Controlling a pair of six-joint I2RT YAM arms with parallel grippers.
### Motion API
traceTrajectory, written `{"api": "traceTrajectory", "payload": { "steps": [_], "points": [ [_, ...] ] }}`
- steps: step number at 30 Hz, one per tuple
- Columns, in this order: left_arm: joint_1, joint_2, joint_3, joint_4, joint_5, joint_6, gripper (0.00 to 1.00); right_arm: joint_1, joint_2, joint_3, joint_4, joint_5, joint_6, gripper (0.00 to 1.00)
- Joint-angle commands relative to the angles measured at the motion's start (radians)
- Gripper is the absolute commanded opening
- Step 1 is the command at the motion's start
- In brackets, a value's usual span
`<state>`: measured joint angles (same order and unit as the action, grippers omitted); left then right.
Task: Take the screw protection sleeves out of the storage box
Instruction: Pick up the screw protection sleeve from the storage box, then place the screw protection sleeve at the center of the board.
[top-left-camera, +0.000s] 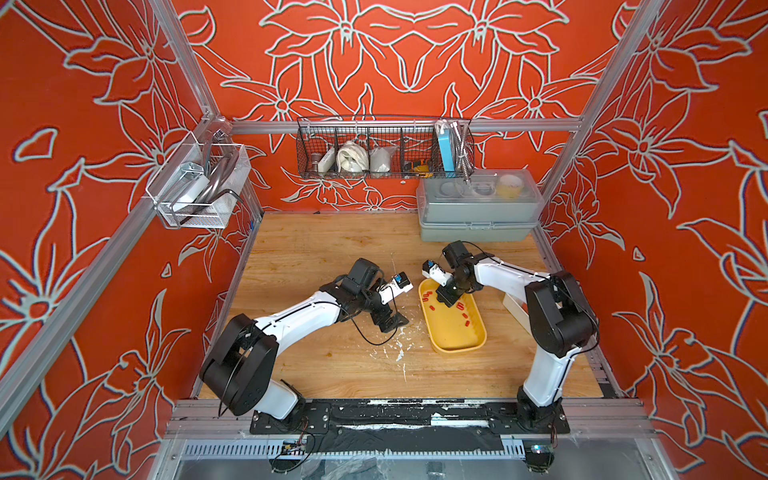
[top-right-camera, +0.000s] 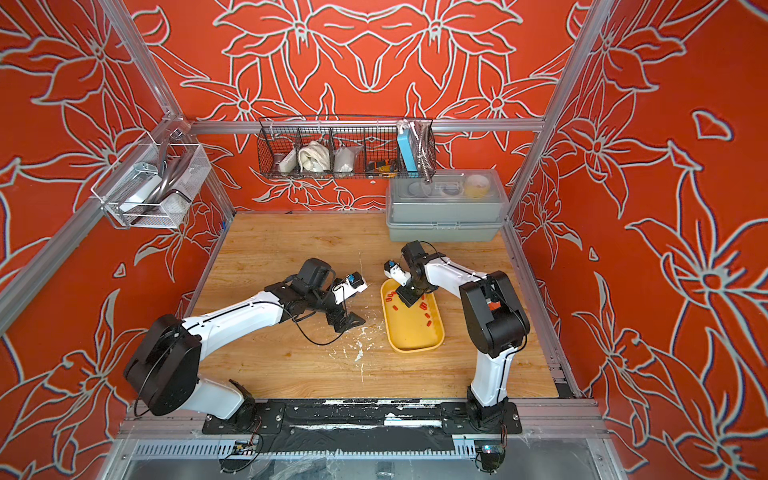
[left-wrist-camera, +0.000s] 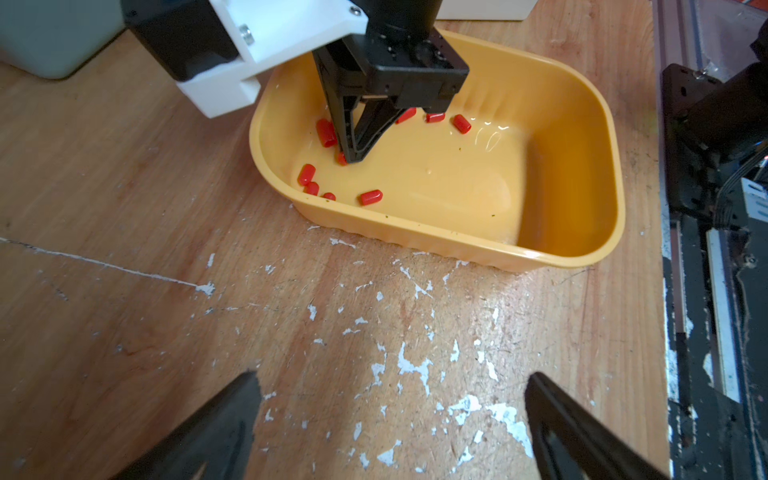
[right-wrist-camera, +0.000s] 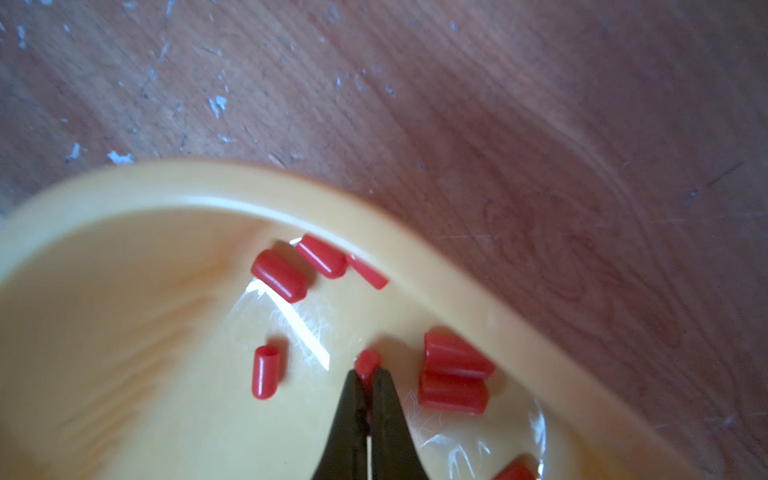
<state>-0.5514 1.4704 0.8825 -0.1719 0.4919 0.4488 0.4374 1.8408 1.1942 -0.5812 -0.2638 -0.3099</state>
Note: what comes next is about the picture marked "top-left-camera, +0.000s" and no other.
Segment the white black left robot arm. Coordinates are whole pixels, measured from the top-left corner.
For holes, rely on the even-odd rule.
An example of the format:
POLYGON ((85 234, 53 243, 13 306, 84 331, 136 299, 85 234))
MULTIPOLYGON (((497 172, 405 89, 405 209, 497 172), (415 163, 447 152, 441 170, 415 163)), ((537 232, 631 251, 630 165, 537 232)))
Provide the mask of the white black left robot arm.
POLYGON ((281 353, 314 332, 370 315, 383 333, 408 323, 396 299, 413 288, 404 272, 388 279, 375 263, 360 258, 349 273, 319 287, 307 299, 278 313, 252 319, 239 314, 210 348, 199 379, 219 400, 218 414, 264 414, 293 422, 305 399, 272 378, 281 353))

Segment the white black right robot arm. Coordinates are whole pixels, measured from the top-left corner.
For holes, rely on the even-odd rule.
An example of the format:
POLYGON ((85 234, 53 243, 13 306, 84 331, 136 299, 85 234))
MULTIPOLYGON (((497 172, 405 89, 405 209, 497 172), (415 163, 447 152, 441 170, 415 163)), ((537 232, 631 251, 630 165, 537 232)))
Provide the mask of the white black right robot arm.
POLYGON ((598 321, 578 281, 566 271, 538 273, 485 251, 472 254, 462 241, 448 244, 442 256, 448 270, 427 260, 422 273, 438 283, 437 298, 444 305, 452 307, 462 295, 491 287, 527 306, 537 349, 518 389, 517 422, 528 431, 553 423, 576 356, 599 336, 598 321))

